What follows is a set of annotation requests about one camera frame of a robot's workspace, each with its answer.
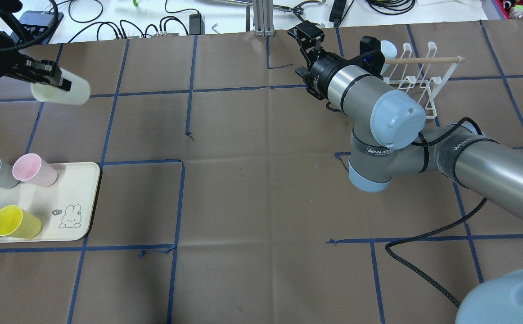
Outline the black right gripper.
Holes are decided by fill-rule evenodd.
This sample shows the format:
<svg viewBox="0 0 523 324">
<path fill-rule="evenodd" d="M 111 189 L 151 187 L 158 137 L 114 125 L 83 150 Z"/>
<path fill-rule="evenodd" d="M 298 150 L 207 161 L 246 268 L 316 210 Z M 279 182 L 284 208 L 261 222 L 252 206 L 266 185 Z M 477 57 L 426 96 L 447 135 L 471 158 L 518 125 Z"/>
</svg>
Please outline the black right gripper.
<svg viewBox="0 0 523 324">
<path fill-rule="evenodd" d="M 307 86 L 307 92 L 317 100 L 343 101 L 350 88 L 366 77 L 381 78 L 386 58 L 381 41 L 364 36 L 360 40 L 360 55 L 346 59 L 326 51 L 321 43 L 325 33 L 310 21 L 302 21 L 288 30 L 299 45 L 307 65 L 296 69 Z"/>
</svg>

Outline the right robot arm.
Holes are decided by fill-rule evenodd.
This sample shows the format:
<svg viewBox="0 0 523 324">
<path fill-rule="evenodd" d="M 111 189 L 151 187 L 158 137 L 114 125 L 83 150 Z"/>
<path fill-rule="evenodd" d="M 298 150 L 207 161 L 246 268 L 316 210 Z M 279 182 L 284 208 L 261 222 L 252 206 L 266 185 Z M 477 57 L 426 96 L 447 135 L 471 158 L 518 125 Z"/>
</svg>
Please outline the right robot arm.
<svg viewBox="0 0 523 324">
<path fill-rule="evenodd" d="M 523 220 L 523 153 L 489 138 L 469 117 L 426 129 L 426 112 L 418 101 L 382 79 L 390 57 L 379 39 L 362 37 L 360 55 L 346 59 L 323 49 L 325 33 L 310 21 L 292 27 L 288 35 L 305 59 L 306 66 L 296 74 L 307 92 L 328 100 L 354 123 L 348 173 L 357 189 L 380 192 L 395 176 L 438 171 L 482 196 L 472 211 L 451 224 L 387 243 L 388 255 L 447 297 L 458 308 L 457 324 L 523 324 L 523 270 L 486 281 L 459 301 L 392 250 L 464 223 L 488 201 Z"/>
</svg>

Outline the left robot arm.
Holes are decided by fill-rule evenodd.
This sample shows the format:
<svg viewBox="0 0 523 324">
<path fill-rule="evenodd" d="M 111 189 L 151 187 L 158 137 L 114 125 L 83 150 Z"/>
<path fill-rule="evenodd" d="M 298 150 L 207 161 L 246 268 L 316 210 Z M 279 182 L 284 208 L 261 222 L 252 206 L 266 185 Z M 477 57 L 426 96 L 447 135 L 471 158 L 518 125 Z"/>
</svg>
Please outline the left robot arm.
<svg viewBox="0 0 523 324">
<path fill-rule="evenodd" d="M 22 49 L 43 43 L 43 40 L 53 34 L 59 24 L 58 5 L 53 0 L 50 2 L 54 17 L 48 23 L 45 31 L 33 36 L 23 27 L 14 13 L 19 12 L 23 5 L 19 0 L 0 0 L 0 18 L 18 36 L 12 39 L 4 31 L 0 31 L 0 78 L 9 77 L 31 84 L 53 86 L 64 91 L 70 91 L 72 82 L 63 78 L 62 70 L 54 61 L 37 61 L 25 54 Z"/>
</svg>

